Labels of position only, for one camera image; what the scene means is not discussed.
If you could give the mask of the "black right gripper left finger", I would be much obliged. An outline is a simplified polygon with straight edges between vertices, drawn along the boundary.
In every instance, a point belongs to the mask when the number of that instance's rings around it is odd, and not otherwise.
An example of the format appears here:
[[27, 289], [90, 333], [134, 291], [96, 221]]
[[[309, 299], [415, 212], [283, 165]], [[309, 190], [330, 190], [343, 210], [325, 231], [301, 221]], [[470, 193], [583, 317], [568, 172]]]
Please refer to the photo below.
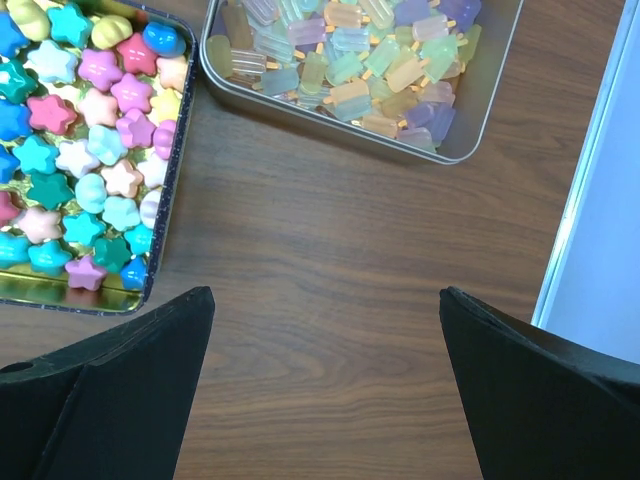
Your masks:
[[173, 478], [214, 313], [211, 289], [196, 287], [2, 367], [2, 478]]

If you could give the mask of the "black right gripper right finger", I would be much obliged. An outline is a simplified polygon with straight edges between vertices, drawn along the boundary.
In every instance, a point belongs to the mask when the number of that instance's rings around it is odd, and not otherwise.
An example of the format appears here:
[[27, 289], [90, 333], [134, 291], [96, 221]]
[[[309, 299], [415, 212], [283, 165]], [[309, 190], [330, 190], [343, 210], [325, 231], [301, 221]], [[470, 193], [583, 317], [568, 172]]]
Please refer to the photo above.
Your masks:
[[639, 367], [456, 288], [439, 318], [486, 479], [636, 479]]

